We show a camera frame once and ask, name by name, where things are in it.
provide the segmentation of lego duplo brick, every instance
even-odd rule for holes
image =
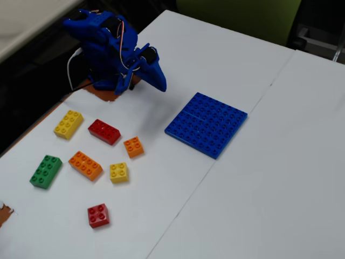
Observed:
[[[57,175],[62,162],[55,156],[46,155],[30,179],[32,185],[48,189]]]
[[[92,228],[97,228],[109,224],[108,208],[103,203],[101,205],[88,208],[88,221]]]
[[[216,159],[247,116],[243,111],[196,93],[165,132]]]
[[[129,139],[124,142],[124,145],[126,147],[127,153],[130,158],[133,158],[137,155],[140,155],[144,153],[144,149],[139,141],[138,137]]]
[[[70,139],[82,121],[83,117],[80,112],[69,110],[59,124],[55,127],[54,133],[58,137]]]
[[[110,180],[113,183],[128,181],[128,169],[126,163],[110,165]]]
[[[94,181],[103,171],[102,167],[84,153],[78,151],[70,160],[70,165],[79,173]]]
[[[121,136],[120,131],[105,122],[97,119],[90,125],[88,131],[91,135],[103,140],[109,145],[113,145]]]

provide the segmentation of small red brick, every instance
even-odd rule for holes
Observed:
[[[104,203],[92,208],[88,208],[87,212],[88,221],[92,228],[109,224],[108,209]]]

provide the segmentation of green chair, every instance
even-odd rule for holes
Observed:
[[[285,46],[301,0],[176,0],[180,13]]]

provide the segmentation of green brick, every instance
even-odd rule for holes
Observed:
[[[63,163],[59,158],[46,155],[33,174],[30,182],[36,187],[48,189]]]

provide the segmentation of white cable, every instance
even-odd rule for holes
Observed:
[[[125,23],[123,21],[121,21],[121,24],[122,24],[122,30],[121,30],[121,39],[120,39],[120,60],[121,60],[121,63],[122,63],[122,66],[125,67],[125,69],[129,69],[128,67],[125,66],[125,64],[123,63],[122,61],[122,41],[123,41],[123,32],[125,30]],[[134,69],[133,71],[137,71],[139,70],[140,67],[137,67],[136,69]]]
[[[73,53],[73,55],[71,55],[70,59],[68,60],[67,62],[67,76],[68,76],[68,81],[70,82],[70,86],[71,86],[71,90],[73,91],[73,85],[72,85],[72,81],[71,81],[71,77],[70,77],[70,62],[71,60],[80,55],[82,53],[82,49],[81,48],[78,48],[75,53]]]

